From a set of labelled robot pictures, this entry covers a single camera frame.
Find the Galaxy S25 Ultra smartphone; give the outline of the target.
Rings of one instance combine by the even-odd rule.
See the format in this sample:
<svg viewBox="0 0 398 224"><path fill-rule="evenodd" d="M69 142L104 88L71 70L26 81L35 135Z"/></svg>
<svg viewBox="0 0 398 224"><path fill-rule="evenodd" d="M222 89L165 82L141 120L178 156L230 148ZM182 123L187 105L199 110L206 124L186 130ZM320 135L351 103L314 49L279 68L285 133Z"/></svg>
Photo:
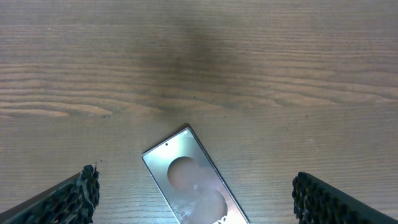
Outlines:
<svg viewBox="0 0 398 224"><path fill-rule="evenodd" d="M249 223L189 124L146 150L142 160L179 223Z"/></svg>

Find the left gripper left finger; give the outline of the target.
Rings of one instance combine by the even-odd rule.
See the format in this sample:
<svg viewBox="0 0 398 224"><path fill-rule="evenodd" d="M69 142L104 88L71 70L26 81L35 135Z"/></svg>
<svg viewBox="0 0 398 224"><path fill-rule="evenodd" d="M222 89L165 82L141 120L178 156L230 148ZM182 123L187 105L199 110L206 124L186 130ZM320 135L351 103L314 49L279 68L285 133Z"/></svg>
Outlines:
<svg viewBox="0 0 398 224"><path fill-rule="evenodd" d="M97 167L83 169L42 193L1 213L2 224L89 224L100 200Z"/></svg>

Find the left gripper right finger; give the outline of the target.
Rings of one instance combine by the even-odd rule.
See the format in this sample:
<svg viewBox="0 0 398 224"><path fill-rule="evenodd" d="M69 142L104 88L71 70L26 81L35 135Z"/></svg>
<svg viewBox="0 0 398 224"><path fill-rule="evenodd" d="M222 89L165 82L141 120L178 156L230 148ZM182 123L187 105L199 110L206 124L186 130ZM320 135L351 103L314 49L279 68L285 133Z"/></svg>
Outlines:
<svg viewBox="0 0 398 224"><path fill-rule="evenodd" d="M397 224L389 217L315 176L299 172L292 181L294 214L299 223Z"/></svg>

